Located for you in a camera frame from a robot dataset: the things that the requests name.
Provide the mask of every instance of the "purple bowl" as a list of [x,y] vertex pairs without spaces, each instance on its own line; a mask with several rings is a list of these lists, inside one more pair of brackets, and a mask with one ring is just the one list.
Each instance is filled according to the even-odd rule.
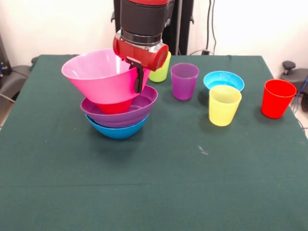
[[97,124],[109,128],[123,128],[137,124],[150,113],[158,97],[158,92],[146,85],[140,95],[133,99],[128,112],[108,115],[99,107],[85,98],[81,102],[83,112]]

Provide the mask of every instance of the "blue bowl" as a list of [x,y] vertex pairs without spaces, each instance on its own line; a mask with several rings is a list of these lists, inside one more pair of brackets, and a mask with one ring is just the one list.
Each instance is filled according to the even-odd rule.
[[209,90],[218,85],[228,85],[242,91],[245,86],[241,77],[228,71],[214,71],[208,73],[204,77],[203,83]]
[[116,140],[123,140],[131,137],[134,135],[137,131],[139,131],[142,126],[144,125],[145,121],[149,117],[149,114],[138,122],[137,124],[134,124],[129,127],[124,127],[124,128],[108,128],[108,127],[103,127],[97,123],[95,123],[90,117],[86,115],[88,121],[93,125],[93,127],[98,130],[101,134],[111,138],[111,139],[116,139]]

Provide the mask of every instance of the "white wall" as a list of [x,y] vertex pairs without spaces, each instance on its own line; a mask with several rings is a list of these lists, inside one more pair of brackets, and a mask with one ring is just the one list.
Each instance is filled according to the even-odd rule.
[[[207,6],[195,0],[189,52],[205,47]],[[275,77],[287,59],[308,67],[307,10],[307,0],[216,0],[216,54],[262,55]],[[12,65],[29,64],[111,47],[112,11],[113,0],[0,0],[0,32]]]

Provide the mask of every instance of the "red cup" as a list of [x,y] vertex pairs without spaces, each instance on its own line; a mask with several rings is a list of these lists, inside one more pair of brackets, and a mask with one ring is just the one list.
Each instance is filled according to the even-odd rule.
[[109,114],[109,115],[120,114],[120,113],[128,112],[132,104],[132,101],[133,99],[120,102],[120,103],[114,103],[114,104],[98,104],[97,103],[97,106],[105,114]]
[[296,87],[282,79],[271,79],[265,83],[262,113],[269,118],[283,116],[291,100],[296,95]]

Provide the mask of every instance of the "plastic bowl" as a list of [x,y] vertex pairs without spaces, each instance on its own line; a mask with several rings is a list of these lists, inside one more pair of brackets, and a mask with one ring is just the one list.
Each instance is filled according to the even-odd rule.
[[218,85],[228,85],[242,91],[245,86],[241,77],[228,71],[214,71],[208,73],[204,77],[203,83],[209,90]]
[[[67,61],[62,74],[90,101],[115,104],[129,101],[139,93],[134,90],[137,69],[122,61],[112,48],[79,55]],[[144,69],[144,88],[150,70]]]
[[107,115],[96,104],[85,98],[81,102],[81,109],[94,122],[104,127],[122,128],[136,124],[143,120],[151,111],[158,98],[155,88],[145,86],[143,92],[133,99],[127,113]]
[[123,140],[131,137],[134,135],[137,131],[139,131],[142,126],[144,125],[145,121],[149,117],[149,115],[144,118],[142,121],[140,121],[137,124],[134,124],[129,127],[125,128],[108,128],[108,127],[103,127],[97,123],[95,123],[90,117],[86,115],[88,121],[93,125],[93,127],[98,130],[101,134],[111,138],[111,139],[116,139],[116,140]]

